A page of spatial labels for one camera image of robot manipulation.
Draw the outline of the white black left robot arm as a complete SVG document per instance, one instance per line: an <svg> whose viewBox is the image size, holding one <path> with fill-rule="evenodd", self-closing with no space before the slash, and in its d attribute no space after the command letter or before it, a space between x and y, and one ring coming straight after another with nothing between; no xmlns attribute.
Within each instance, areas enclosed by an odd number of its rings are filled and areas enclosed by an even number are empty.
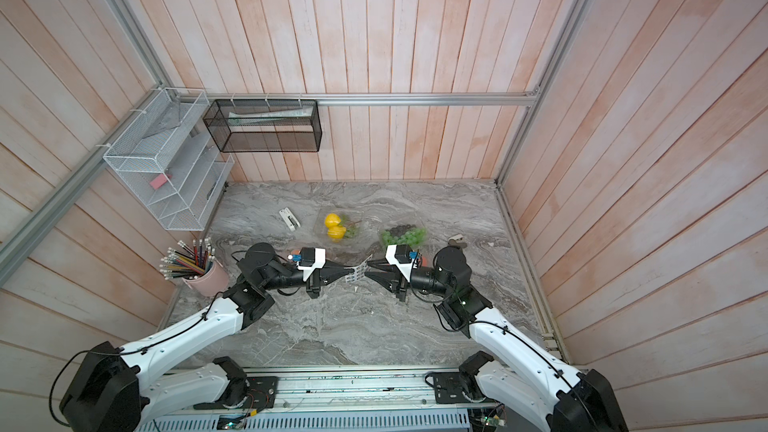
<svg viewBox="0 0 768 432"><path fill-rule="evenodd" d="M266 242L252 245L237 262L233 286L215 293L201 311L143 339L114 346L103 342L77 353L81 364L52 419L73 431L134 431L144 423L196 401L241 405L247 376L229 357L218 358L174 381L163 375L210 344L247 329L274 305L271 291L302 288L309 297L352 275L354 267L305 247L286 258Z"/></svg>

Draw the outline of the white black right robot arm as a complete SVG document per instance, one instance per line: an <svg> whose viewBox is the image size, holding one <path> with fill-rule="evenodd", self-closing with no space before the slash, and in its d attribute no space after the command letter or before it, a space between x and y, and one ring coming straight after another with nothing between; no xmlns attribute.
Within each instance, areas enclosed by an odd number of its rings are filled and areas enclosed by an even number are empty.
<svg viewBox="0 0 768 432"><path fill-rule="evenodd" d="M447 246L424 267L408 245L390 245L365 274L399 299L410 290L439 296L441 326L482 346L459 368L467 399L496 401L541 431L627 430L607 378L565 363L514 327L472 285L462 249Z"/></svg>

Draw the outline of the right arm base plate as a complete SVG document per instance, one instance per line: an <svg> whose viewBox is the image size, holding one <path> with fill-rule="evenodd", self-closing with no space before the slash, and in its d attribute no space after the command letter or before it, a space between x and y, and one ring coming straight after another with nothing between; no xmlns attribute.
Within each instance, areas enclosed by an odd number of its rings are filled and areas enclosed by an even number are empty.
<svg viewBox="0 0 768 432"><path fill-rule="evenodd" d="M434 372L425 374L424 382L434 392L438 404L491 402L480 390L474 376L464 372Z"/></svg>

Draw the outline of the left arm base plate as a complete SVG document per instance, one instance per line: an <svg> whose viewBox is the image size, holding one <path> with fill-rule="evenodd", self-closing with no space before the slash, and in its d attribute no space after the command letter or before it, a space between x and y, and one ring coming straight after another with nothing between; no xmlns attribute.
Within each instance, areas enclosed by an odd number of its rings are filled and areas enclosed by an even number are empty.
<svg viewBox="0 0 768 432"><path fill-rule="evenodd" d="M271 409L275 405L279 378L277 376L249 376L241 385L229 386L224 396L215 402L199 403L194 410L257 410Z"/></svg>

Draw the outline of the clear box of grapes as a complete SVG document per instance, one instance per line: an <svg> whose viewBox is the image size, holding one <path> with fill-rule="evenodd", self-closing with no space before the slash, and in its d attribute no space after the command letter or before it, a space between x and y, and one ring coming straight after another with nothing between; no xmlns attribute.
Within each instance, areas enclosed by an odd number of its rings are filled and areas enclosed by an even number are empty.
<svg viewBox="0 0 768 432"><path fill-rule="evenodd" d="M427 229L414 224L398 225L380 232L380 241L384 248L406 244L411 249L418 250L426 238Z"/></svg>

